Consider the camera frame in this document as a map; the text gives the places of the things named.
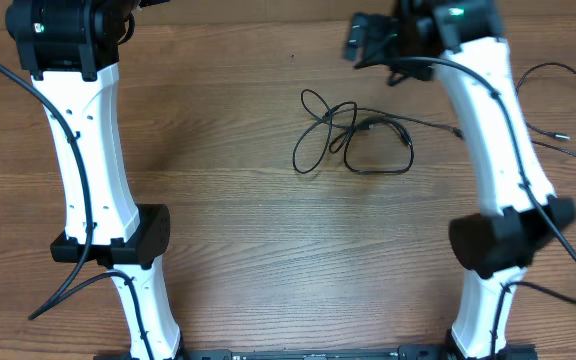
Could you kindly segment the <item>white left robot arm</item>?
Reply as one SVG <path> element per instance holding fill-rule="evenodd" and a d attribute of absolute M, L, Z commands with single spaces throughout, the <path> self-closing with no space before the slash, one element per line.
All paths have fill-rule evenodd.
<path fill-rule="evenodd" d="M 118 126 L 119 47 L 141 0 L 15 0 L 5 14 L 53 134 L 66 203 L 54 261 L 94 261 L 118 292 L 130 331 L 128 359 L 179 359 L 182 333 L 167 296 L 163 254 L 170 213 L 138 204 Z"/>

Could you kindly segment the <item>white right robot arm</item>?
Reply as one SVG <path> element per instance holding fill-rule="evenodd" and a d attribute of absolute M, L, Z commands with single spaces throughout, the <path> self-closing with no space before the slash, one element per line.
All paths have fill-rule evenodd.
<path fill-rule="evenodd" d="M 464 268 L 449 359 L 530 359 L 505 328 L 517 284 L 535 254 L 576 217 L 536 156 L 513 84 L 510 50 L 492 1 L 402 1 L 390 15 L 352 17 L 344 56 L 385 65 L 390 83 L 439 80 L 450 98 L 476 178 L 476 214 L 451 221 L 449 240 Z"/>

